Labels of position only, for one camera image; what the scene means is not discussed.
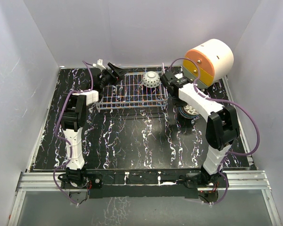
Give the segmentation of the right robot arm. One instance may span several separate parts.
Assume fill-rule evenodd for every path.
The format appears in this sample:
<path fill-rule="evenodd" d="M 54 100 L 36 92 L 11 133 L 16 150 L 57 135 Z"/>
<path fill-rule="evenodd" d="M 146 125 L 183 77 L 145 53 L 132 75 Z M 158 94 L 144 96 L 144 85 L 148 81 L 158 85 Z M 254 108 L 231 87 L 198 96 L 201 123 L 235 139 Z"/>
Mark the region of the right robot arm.
<path fill-rule="evenodd" d="M 208 152 L 200 173 L 185 177 L 187 185 L 211 187 L 221 177 L 222 161 L 227 156 L 234 140 L 240 135 L 236 109 L 209 100 L 197 84 L 185 76 L 177 78 L 172 72 L 165 72 L 160 81 L 180 107 L 190 105 L 206 121 Z"/>

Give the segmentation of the pink floral bowl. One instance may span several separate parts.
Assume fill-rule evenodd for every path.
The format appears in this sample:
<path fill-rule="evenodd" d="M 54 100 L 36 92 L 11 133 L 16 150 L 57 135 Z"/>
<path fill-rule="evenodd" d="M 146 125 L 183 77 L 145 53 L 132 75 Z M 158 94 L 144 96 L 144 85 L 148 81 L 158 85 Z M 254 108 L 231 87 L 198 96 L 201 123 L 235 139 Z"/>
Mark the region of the pink floral bowl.
<path fill-rule="evenodd" d="M 199 115 L 199 112 L 195 110 L 195 108 L 193 108 L 190 105 L 186 105 L 183 110 L 185 111 L 185 113 L 189 116 L 196 116 Z"/>

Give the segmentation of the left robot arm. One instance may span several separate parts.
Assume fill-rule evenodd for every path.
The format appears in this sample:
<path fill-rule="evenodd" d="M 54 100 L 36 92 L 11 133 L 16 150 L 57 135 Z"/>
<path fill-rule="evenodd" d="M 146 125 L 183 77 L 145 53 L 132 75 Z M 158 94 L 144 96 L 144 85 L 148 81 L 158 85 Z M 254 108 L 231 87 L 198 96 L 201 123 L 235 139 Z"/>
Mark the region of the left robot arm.
<path fill-rule="evenodd" d="M 126 69 L 108 63 L 104 67 L 101 61 L 96 64 L 83 62 L 90 76 L 90 84 L 82 90 L 73 90 L 66 96 L 58 118 L 55 135 L 63 132 L 62 139 L 66 143 L 67 163 L 66 173 L 60 180 L 74 184 L 78 188 L 87 185 L 88 176 L 84 174 L 85 160 L 82 151 L 82 131 L 87 120 L 87 106 L 100 101 L 104 88 L 117 85 L 127 73 Z"/>

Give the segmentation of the beige patterned bowl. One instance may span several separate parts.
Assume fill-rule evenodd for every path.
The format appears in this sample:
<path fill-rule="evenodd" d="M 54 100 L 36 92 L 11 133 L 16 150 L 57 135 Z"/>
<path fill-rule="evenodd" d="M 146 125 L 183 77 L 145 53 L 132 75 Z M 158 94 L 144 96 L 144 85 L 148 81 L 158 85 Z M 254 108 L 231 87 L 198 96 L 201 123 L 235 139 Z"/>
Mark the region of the beige patterned bowl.
<path fill-rule="evenodd" d="M 180 107 L 179 112 L 181 116 L 187 119 L 193 118 L 199 115 L 199 113 L 193 107 L 189 107 L 189 106 Z"/>

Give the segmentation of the white diamond pattern bowl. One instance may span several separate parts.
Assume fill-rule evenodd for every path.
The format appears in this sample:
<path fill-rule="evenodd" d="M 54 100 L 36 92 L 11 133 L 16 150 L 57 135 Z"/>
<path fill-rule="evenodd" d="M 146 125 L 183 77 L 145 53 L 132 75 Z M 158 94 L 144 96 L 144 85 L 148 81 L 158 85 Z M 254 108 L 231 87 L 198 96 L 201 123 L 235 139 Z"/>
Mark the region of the white diamond pattern bowl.
<path fill-rule="evenodd" d="M 160 77 L 157 72 L 149 71 L 142 76 L 142 84 L 147 88 L 156 88 L 160 84 Z"/>

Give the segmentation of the white wire dish rack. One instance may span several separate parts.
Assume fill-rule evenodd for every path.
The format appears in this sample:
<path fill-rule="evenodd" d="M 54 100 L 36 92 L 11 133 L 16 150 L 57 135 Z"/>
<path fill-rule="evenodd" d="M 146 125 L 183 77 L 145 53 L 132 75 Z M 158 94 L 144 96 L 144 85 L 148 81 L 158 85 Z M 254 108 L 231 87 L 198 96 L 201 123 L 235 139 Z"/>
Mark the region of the white wire dish rack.
<path fill-rule="evenodd" d="M 164 65 L 128 68 L 128 73 L 119 84 L 104 88 L 101 100 L 96 103 L 98 112 L 123 108 L 166 108 L 168 94 L 164 86 L 159 84 L 156 88 L 147 88 L 142 84 L 145 73 L 155 72 L 162 75 L 164 69 Z"/>

